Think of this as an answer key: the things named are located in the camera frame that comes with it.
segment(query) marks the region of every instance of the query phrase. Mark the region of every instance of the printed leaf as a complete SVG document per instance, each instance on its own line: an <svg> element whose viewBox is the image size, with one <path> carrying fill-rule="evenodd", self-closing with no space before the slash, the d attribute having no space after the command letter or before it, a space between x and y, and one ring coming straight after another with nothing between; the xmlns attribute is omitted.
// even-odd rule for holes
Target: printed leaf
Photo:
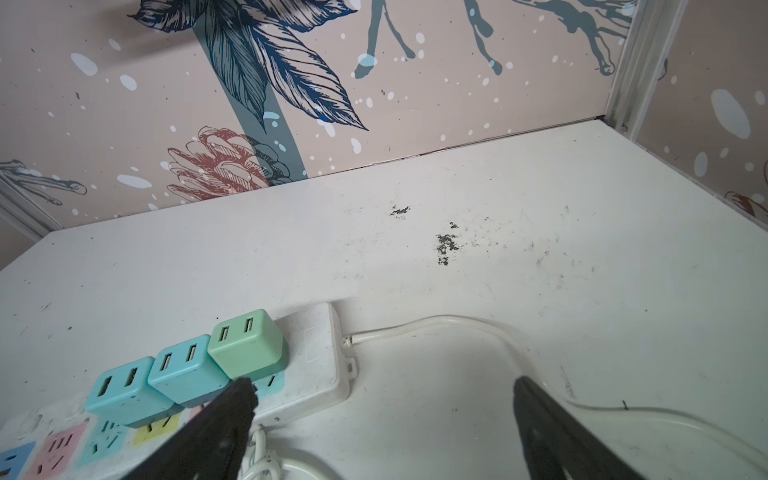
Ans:
<svg viewBox="0 0 768 480"><path fill-rule="evenodd" d="M205 40L210 63L227 92L254 114L263 127L266 74L239 10L236 0L215 0L208 4L204 16Z"/></svg>
<svg viewBox="0 0 768 480"><path fill-rule="evenodd" d="M194 25L208 2L217 0L141 0L136 15L129 15L147 27L165 32L181 31Z"/></svg>
<svg viewBox="0 0 768 480"><path fill-rule="evenodd" d="M356 12L344 5L343 0L250 0L248 3L277 18L280 24L302 33Z"/></svg>
<svg viewBox="0 0 768 480"><path fill-rule="evenodd" d="M276 91L310 117L367 130L339 78L317 53L260 10L243 6L243 13L250 16L256 56Z"/></svg>

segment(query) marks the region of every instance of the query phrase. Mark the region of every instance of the white tabletop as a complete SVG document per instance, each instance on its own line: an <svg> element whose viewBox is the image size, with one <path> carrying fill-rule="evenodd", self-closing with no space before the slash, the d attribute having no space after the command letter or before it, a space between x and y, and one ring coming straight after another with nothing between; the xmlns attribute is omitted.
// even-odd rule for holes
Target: white tabletop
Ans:
<svg viewBox="0 0 768 480"><path fill-rule="evenodd" d="M766 242L598 121L58 231L0 272L0 422L221 319L328 300L344 333L509 323L563 396L683 410L766 451ZM344 478L525 471L498 340L357 350L350 398L279 449Z"/></svg>

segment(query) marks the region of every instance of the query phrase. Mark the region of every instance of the dark blue leaf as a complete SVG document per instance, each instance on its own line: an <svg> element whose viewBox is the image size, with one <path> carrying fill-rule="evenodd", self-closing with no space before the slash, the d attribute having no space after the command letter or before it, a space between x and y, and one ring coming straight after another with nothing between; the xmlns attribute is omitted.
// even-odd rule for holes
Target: dark blue leaf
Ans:
<svg viewBox="0 0 768 480"><path fill-rule="evenodd" d="M208 2L217 0L141 0L137 22L166 32L181 31L194 25Z"/></svg>
<svg viewBox="0 0 768 480"><path fill-rule="evenodd" d="M272 87L310 117L366 129L326 62L261 10L243 6L259 63Z"/></svg>
<svg viewBox="0 0 768 480"><path fill-rule="evenodd" d="M237 0L211 2L204 16L205 40L210 50L210 63L221 83L263 127L266 74L239 10Z"/></svg>
<svg viewBox="0 0 768 480"><path fill-rule="evenodd" d="M344 5L343 0L247 0L247 3L277 18L283 26L302 33L357 12Z"/></svg>

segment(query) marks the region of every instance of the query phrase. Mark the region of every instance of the teal leaf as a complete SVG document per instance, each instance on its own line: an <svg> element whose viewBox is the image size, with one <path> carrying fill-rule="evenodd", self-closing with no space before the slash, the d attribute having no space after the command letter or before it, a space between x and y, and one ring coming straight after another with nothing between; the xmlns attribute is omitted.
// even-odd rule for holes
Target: teal leaf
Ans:
<svg viewBox="0 0 768 480"><path fill-rule="evenodd" d="M210 63L227 92L264 126L266 74L236 0L215 0L204 16Z"/></svg>
<svg viewBox="0 0 768 480"><path fill-rule="evenodd" d="M256 57L275 91L312 118L366 130L339 78L317 53L261 10L243 6L243 14Z"/></svg>
<svg viewBox="0 0 768 480"><path fill-rule="evenodd" d="M249 0L248 4L302 33L357 12L344 5L343 0Z"/></svg>
<svg viewBox="0 0 768 480"><path fill-rule="evenodd" d="M181 31L194 25L208 2L217 0L141 0L136 15L129 15L147 27L165 32Z"/></svg>

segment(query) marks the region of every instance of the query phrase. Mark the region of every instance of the white power strip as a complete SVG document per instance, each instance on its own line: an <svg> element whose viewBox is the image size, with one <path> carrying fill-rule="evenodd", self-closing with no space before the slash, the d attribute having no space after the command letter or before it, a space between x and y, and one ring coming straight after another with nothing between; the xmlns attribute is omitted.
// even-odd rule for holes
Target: white power strip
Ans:
<svg viewBox="0 0 768 480"><path fill-rule="evenodd" d="M254 425L282 425L342 402L357 376L354 359L342 352L339 317L329 303L275 321L288 342L289 362L284 371L255 382L259 406ZM87 396L84 392L9 419L0 430L3 480L120 478L201 410L185 409L151 429L129 429L85 412ZM31 451L23 448L31 442Z"/></svg>

